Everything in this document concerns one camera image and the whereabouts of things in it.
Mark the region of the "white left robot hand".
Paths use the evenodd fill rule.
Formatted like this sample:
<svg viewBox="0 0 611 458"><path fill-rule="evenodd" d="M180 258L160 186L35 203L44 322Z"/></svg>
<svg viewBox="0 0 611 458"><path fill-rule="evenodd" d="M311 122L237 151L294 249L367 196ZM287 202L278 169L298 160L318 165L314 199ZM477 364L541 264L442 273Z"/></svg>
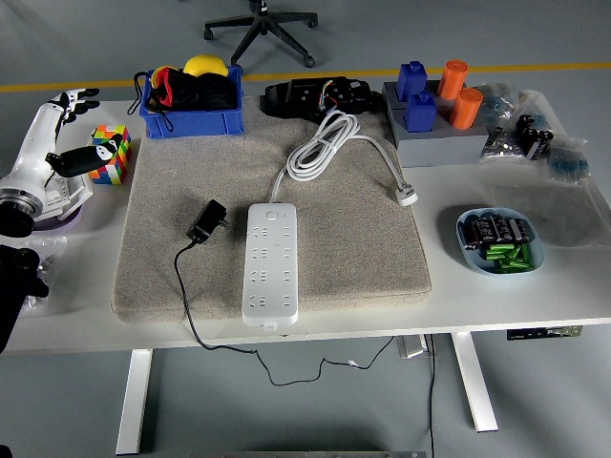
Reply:
<svg viewBox="0 0 611 458"><path fill-rule="evenodd" d="M46 183L52 175L77 177L107 165L118 152L123 135L58 153L56 140L61 128L99 103L96 88L73 89L43 104L34 117L11 172L1 179L1 199L21 199L32 205L47 202Z"/></svg>

